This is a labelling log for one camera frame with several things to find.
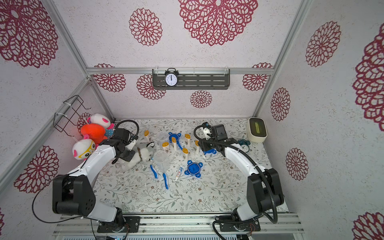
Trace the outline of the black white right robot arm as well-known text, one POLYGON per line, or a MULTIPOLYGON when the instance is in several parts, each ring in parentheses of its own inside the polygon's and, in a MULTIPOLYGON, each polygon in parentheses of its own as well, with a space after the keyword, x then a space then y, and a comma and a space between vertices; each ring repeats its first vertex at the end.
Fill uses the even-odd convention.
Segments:
POLYGON ((244 226, 266 217, 272 224, 278 223, 277 207, 284 203, 280 176, 273 169, 267 169, 254 161, 234 138, 229 138, 225 126, 211 126, 207 122, 196 126, 193 131, 201 150, 215 149, 230 160, 247 177, 247 202, 234 209, 232 220, 217 218, 212 223, 215 234, 225 238, 216 229, 217 224, 244 226))

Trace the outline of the yellow cap bottle back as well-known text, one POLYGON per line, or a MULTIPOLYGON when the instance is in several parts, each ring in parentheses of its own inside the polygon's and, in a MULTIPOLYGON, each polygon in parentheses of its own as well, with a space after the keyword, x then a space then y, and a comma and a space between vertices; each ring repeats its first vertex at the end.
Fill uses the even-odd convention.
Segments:
POLYGON ((191 147, 191 135, 185 134, 185 148, 191 147))

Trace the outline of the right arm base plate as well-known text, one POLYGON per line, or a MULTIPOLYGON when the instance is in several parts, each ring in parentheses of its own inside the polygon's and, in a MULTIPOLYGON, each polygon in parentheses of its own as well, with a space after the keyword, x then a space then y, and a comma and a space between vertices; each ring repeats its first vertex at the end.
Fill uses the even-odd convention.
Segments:
POLYGON ((261 230, 259 220, 251 219, 246 223, 240 223, 230 216, 217 216, 215 220, 219 222, 221 232, 259 232, 261 230))

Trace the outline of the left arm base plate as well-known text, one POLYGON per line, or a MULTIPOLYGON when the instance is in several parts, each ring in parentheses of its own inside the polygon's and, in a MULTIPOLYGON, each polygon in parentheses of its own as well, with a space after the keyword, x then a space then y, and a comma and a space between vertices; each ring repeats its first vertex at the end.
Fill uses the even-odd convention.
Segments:
POLYGON ((125 216, 113 222, 100 222, 97 233, 137 233, 140 217, 125 216))

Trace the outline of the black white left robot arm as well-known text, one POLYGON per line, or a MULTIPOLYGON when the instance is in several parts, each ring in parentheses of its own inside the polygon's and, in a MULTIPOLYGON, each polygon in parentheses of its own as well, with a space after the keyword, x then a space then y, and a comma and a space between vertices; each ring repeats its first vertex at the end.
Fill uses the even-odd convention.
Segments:
POLYGON ((117 123, 111 138, 103 140, 96 150, 77 168, 65 175, 58 175, 49 184, 52 185, 52 209, 55 214, 68 215, 71 219, 86 218, 114 226, 114 232, 123 230, 126 221, 120 208, 112 207, 96 200, 94 183, 100 171, 109 162, 118 159, 132 160, 134 145, 138 134, 121 128, 124 123, 139 125, 133 120, 117 123))

